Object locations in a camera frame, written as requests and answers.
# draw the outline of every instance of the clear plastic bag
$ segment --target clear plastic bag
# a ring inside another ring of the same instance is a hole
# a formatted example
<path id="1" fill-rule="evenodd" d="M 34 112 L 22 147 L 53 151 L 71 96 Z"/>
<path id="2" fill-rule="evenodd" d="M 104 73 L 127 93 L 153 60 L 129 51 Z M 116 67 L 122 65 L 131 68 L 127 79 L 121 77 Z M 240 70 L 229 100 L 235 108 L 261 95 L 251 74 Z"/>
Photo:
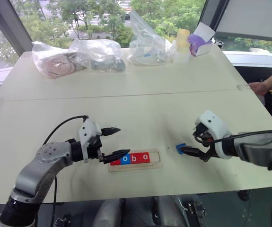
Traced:
<path id="1" fill-rule="evenodd" d="M 135 65 L 163 65 L 170 61 L 172 44 L 157 35 L 134 10 L 131 11 L 133 31 L 128 60 Z"/>
<path id="2" fill-rule="evenodd" d="M 88 54 L 92 69 L 94 70 L 123 71 L 125 69 L 125 63 L 122 60 L 121 46 L 113 40 L 75 39 L 70 46 L 70 50 Z"/>
<path id="3" fill-rule="evenodd" d="M 84 52 L 75 52 L 33 42 L 32 55 L 37 69 L 49 78 L 58 78 L 85 69 L 89 57 Z"/>

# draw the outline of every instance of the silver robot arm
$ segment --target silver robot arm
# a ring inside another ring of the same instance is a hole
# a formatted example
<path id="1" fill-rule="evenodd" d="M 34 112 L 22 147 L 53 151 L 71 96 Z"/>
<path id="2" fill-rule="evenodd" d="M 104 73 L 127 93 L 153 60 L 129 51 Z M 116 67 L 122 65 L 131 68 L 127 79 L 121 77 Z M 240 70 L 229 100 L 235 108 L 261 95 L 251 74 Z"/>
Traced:
<path id="1" fill-rule="evenodd" d="M 232 135 L 227 124 L 210 110 L 205 111 L 195 124 L 193 136 L 210 149 L 204 153 L 198 148 L 184 146 L 180 147 L 183 153 L 198 157 L 204 162 L 211 157 L 229 159 L 236 156 L 272 170 L 272 130 Z"/>
<path id="2" fill-rule="evenodd" d="M 118 128 L 104 128 L 86 118 L 79 130 L 80 141 L 51 142 L 43 145 L 33 161 L 19 173 L 9 200 L 0 214 L 0 227 L 31 227 L 35 216 L 46 197 L 55 176 L 73 162 L 98 158 L 109 163 L 127 154 L 130 150 L 119 150 L 105 156 L 101 153 L 100 136 L 118 132 Z"/>

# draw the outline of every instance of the table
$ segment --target table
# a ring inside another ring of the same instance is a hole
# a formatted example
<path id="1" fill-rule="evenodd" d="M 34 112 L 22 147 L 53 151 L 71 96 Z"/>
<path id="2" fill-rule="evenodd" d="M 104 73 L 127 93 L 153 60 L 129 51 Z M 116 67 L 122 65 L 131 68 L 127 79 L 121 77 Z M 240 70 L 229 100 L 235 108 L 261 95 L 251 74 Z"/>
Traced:
<path id="1" fill-rule="evenodd" d="M 126 59 L 129 49 L 122 50 Z M 244 80 L 216 45 L 209 54 L 191 56 L 186 66 L 139 67 L 127 63 L 126 71 L 121 73 L 86 69 L 56 80 L 45 78 L 36 69 L 31 52 L 26 52 L 0 87 L 0 97 L 29 100 L 132 96 L 232 90 L 239 84 L 245 84 Z"/>
<path id="2" fill-rule="evenodd" d="M 223 59 L 223 67 L 218 69 L 222 73 L 214 76 L 219 79 L 223 77 L 227 84 L 222 80 L 221 83 L 210 80 L 209 87 L 207 83 L 200 86 L 195 83 L 199 79 L 190 77 L 193 87 L 190 83 L 183 87 L 180 82 L 186 80 L 182 74 L 162 74 L 160 77 L 152 74 L 152 78 L 161 78 L 155 83 L 147 83 L 147 78 L 140 75 L 138 78 L 136 75 L 127 75 L 132 79 L 124 79 L 121 74 L 110 74 L 110 77 L 119 77 L 116 81 L 130 89 L 123 88 L 124 91 L 120 91 L 117 84 L 110 80 L 110 87 L 114 90 L 104 91 L 100 87 L 84 93 L 78 87 L 78 78 L 81 80 L 78 74 L 63 77 L 68 89 L 63 89 L 63 93 L 60 93 L 61 89 L 57 86 L 65 86 L 61 79 L 34 79 L 33 76 L 37 76 L 35 69 L 24 69 L 22 63 L 26 60 L 21 58 L 0 87 L 0 203 L 5 203 L 16 176 L 34 158 L 51 130 L 63 120 L 82 114 L 89 114 L 102 127 L 121 128 L 121 132 L 102 138 L 102 151 L 106 154 L 124 148 L 156 148 L 160 151 L 163 167 L 110 173 L 107 165 L 97 160 L 91 160 L 87 164 L 75 163 L 58 174 L 59 202 L 221 192 L 272 186 L 272 171 L 264 167 L 243 162 L 236 157 L 230 160 L 211 158 L 208 163 L 204 163 L 194 157 L 179 155 L 175 149 L 175 145 L 183 142 L 202 148 L 194 140 L 192 133 L 194 121 L 206 109 L 212 110 L 226 121 L 232 133 L 272 129 L 272 117 L 250 89 L 236 88 L 237 84 L 245 82 L 231 64 L 225 62 L 226 58 Z M 140 70 L 144 72 L 145 69 L 160 71 L 158 67 L 142 67 Z M 22 78 L 23 73 L 26 73 L 25 79 L 19 81 L 17 77 Z M 100 77 L 89 77 L 92 87 L 102 81 Z M 31 88 L 27 78 L 33 80 L 36 88 L 41 84 L 41 92 Z M 159 81 L 164 81 L 164 84 L 167 81 L 167 84 L 175 86 L 167 87 L 162 83 L 158 86 Z M 19 86 L 24 83 L 30 91 L 24 91 L 24 86 Z M 48 87 L 53 88 L 53 92 L 49 93 L 46 90 Z M 74 120 L 62 126 L 50 141 L 74 138 L 80 126 L 81 122 Z M 44 201 L 52 200 L 53 185 Z"/>

